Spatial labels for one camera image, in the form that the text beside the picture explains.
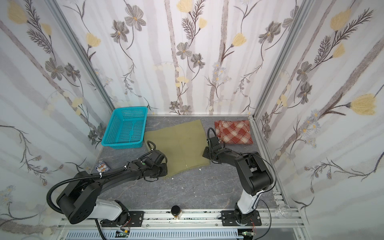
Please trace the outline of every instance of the robotic arm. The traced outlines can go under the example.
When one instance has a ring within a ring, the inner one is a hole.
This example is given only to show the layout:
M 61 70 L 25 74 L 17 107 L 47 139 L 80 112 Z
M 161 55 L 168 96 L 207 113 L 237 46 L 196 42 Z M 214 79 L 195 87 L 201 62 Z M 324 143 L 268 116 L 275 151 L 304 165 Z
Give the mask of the robotic arm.
M 54 185 L 47 193 L 47 203 L 55 211 L 65 214 L 71 224 L 76 224 L 87 218 L 104 218 L 104 227 L 124 225 L 130 215 L 128 209 L 118 200 L 104 201 L 97 197 L 117 185 L 146 177 L 159 178 L 167 175 L 167 158 L 151 141 L 151 151 L 142 155 L 124 167 L 111 173 L 88 174 L 79 172 L 73 179 L 68 179 Z M 56 200 L 59 207 L 53 204 L 52 192 L 61 185 L 69 183 Z
M 209 137 L 212 130 L 214 137 Z M 273 183 L 273 177 L 257 152 L 240 154 L 231 149 L 221 147 L 215 131 L 210 128 L 207 133 L 208 147 L 203 157 L 217 164 L 230 164 L 236 167 L 243 193 L 235 204 L 234 217 L 239 225 L 250 222 L 253 211 L 263 192 Z M 146 177 L 159 178 L 167 175 L 167 158 L 151 141 L 147 141 L 151 151 L 140 156 L 124 167 L 105 174 L 88 174 L 79 172 L 74 178 L 54 185 L 47 193 L 47 203 L 55 211 L 65 214 L 71 224 L 84 219 L 102 218 L 103 227 L 122 226 L 131 219 L 128 209 L 118 200 L 114 202 L 97 199 L 104 191 L 128 181 Z M 51 199 L 52 192 L 61 185 L 68 184 L 56 200 L 57 207 Z
M 214 137 L 209 137 L 210 131 L 213 131 Z M 219 138 L 211 127 L 207 132 L 207 142 L 208 147 L 205 148 L 203 157 L 210 159 L 213 163 L 226 163 L 237 169 L 243 192 L 240 200 L 235 204 L 234 215 L 239 225 L 246 225 L 250 222 L 261 194 L 274 187 L 267 190 L 273 184 L 273 177 L 258 152 L 241 154 L 221 147 Z

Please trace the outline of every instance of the floral wallpaper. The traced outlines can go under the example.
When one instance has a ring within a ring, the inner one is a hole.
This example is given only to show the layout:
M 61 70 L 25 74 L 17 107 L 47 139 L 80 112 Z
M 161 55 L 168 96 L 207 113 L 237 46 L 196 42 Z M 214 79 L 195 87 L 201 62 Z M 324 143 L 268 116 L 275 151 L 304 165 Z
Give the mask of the floral wallpaper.
M 314 240 L 384 236 L 383 9 L 315 1 L 257 115 Z
M 116 108 L 253 114 L 301 1 L 58 0 Z
M 46 193 L 91 170 L 110 111 L 44 2 L 0 6 L 1 238 L 51 239 Z

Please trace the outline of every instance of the black jar lid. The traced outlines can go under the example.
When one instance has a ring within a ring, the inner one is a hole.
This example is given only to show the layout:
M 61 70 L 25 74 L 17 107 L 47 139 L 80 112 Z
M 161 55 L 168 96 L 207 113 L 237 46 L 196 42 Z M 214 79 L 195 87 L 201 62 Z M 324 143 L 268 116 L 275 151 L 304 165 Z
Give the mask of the black jar lid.
M 177 205 L 174 205 L 171 210 L 170 210 L 170 213 L 173 215 L 173 216 L 178 216 L 181 212 L 181 209 L 179 206 Z

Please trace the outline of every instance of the red plaid cloth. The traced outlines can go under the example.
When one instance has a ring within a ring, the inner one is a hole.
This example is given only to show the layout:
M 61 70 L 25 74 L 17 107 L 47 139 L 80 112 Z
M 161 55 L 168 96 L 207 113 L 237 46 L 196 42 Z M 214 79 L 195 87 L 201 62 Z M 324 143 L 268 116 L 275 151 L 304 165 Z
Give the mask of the red plaid cloth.
M 253 144 L 249 120 L 215 121 L 217 137 L 227 144 Z

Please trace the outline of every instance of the glass cup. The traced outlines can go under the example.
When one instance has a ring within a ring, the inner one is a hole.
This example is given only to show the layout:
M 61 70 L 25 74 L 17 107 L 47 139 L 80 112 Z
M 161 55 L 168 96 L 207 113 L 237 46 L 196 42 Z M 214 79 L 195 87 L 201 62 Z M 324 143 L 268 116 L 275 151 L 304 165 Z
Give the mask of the glass cup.
M 291 218 L 292 210 L 286 204 L 280 204 L 275 210 L 276 217 L 278 218 Z

